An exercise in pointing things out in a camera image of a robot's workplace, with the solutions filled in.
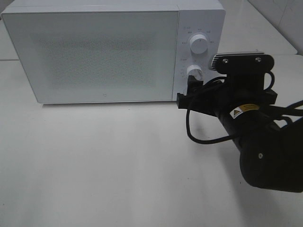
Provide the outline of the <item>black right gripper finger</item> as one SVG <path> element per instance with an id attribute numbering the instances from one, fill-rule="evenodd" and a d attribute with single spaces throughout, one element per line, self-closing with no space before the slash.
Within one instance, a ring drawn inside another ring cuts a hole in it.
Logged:
<path id="1" fill-rule="evenodd" d="M 196 92 L 201 87 L 203 87 L 204 82 L 197 80 L 193 75 L 188 76 L 187 80 L 187 92 Z"/>
<path id="2" fill-rule="evenodd" d="M 177 107 L 178 109 L 188 109 L 189 104 L 192 100 L 192 95 L 184 95 L 177 93 Z"/>

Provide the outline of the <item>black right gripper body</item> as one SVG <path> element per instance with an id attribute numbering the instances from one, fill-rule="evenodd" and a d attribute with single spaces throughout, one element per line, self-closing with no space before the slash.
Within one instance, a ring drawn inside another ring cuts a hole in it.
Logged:
<path id="1" fill-rule="evenodd" d="M 192 111 L 221 118 L 223 114 L 231 118 L 257 111 L 275 103 L 277 93 L 272 90 L 252 92 L 247 89 L 234 89 L 226 77 L 216 77 L 196 92 L 187 92 L 192 100 L 187 109 L 187 118 Z"/>

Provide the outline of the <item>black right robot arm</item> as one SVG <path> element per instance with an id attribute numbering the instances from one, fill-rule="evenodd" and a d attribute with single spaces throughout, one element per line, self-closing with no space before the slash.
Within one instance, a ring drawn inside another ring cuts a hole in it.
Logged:
<path id="1" fill-rule="evenodd" d="M 227 136 L 202 140 L 192 135 L 187 115 L 187 135 L 204 145 L 233 141 L 240 152 L 241 174 L 249 185 L 302 192 L 302 102 L 280 107 L 275 105 L 276 98 L 260 76 L 230 74 L 207 83 L 189 76 L 187 94 L 177 95 L 177 105 L 187 113 L 194 111 L 220 121 Z"/>

